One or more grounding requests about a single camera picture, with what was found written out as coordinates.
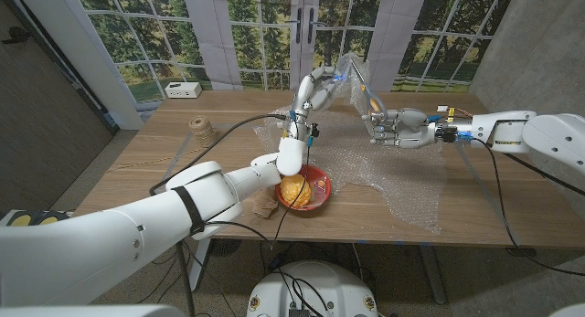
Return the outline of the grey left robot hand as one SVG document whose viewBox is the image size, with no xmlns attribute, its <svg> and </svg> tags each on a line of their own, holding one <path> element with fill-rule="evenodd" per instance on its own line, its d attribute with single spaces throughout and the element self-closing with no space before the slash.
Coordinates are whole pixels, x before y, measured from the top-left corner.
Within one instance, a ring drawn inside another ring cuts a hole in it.
<svg viewBox="0 0 585 317">
<path fill-rule="evenodd" d="M 306 75 L 293 98 L 293 118 L 307 117 L 309 111 L 328 108 L 334 100 L 334 91 L 346 83 L 347 75 L 335 67 L 321 67 Z"/>
</svg>

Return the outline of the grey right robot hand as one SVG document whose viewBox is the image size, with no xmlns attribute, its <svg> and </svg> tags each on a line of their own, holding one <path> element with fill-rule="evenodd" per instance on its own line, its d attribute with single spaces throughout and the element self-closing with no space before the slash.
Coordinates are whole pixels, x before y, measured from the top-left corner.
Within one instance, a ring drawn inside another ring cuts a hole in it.
<svg viewBox="0 0 585 317">
<path fill-rule="evenodd" d="M 371 135 L 370 142 L 383 146 L 418 149 L 437 142 L 436 124 L 417 109 L 370 111 L 361 116 Z"/>
</svg>

